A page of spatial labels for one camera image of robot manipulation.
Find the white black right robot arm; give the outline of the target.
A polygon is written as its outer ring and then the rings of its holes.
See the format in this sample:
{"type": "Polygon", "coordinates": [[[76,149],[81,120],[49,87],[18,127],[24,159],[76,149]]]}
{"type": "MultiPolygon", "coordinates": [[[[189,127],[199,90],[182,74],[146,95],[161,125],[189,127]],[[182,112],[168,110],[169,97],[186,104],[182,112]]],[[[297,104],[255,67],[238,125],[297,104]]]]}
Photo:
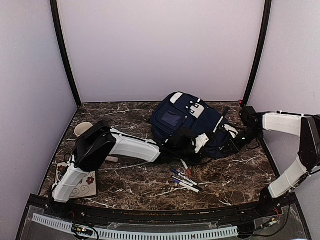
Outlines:
{"type": "Polygon", "coordinates": [[[320,117],[283,111],[256,112],[252,107],[240,111],[245,126],[236,130],[227,123],[219,129],[230,136],[221,148],[226,155],[236,154],[251,141],[267,135],[267,143],[281,175],[260,193],[262,201],[255,213],[266,217],[275,208],[273,200],[296,189],[320,170],[320,117]]]}

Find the navy blue backpack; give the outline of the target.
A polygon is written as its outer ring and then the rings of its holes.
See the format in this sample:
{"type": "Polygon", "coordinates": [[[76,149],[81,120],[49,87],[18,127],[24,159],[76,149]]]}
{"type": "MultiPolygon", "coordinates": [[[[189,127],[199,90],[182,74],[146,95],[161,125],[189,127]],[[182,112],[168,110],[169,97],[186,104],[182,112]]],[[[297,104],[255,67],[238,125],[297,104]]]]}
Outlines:
{"type": "Polygon", "coordinates": [[[226,108],[223,113],[219,113],[201,98],[178,91],[157,105],[149,123],[157,141],[171,140],[177,129],[185,127],[196,136],[196,153],[211,158],[224,158],[229,154],[223,154],[221,147],[228,141],[228,136],[221,127],[231,125],[226,118],[228,111],[226,108]]]}

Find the red capped white marker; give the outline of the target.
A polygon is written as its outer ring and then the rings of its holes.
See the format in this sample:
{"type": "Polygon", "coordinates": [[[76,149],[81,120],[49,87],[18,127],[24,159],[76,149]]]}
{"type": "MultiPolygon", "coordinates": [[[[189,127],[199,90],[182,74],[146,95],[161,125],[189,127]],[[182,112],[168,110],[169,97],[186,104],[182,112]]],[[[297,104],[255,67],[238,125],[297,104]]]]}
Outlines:
{"type": "Polygon", "coordinates": [[[190,170],[190,168],[188,167],[188,165],[186,164],[186,162],[184,161],[184,160],[180,160],[181,161],[181,163],[182,163],[182,165],[183,165],[183,167],[185,168],[185,170],[186,170],[186,172],[188,173],[188,175],[192,175],[192,173],[191,173],[191,170],[190,170]]]}

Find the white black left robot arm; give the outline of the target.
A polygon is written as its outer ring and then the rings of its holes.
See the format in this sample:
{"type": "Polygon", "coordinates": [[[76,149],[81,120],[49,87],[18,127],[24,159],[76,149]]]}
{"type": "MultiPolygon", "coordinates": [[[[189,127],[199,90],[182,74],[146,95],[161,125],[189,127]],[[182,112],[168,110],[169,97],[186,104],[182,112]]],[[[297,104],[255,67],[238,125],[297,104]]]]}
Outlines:
{"type": "Polygon", "coordinates": [[[201,161],[201,149],[209,142],[206,134],[195,135],[181,127],[163,143],[142,139],[116,130],[101,120],[76,140],[62,179],[51,189],[51,210],[60,218],[71,213],[66,203],[79,182],[90,172],[97,171],[108,156],[125,156],[147,163],[165,164],[184,160],[197,165],[201,161]]]}

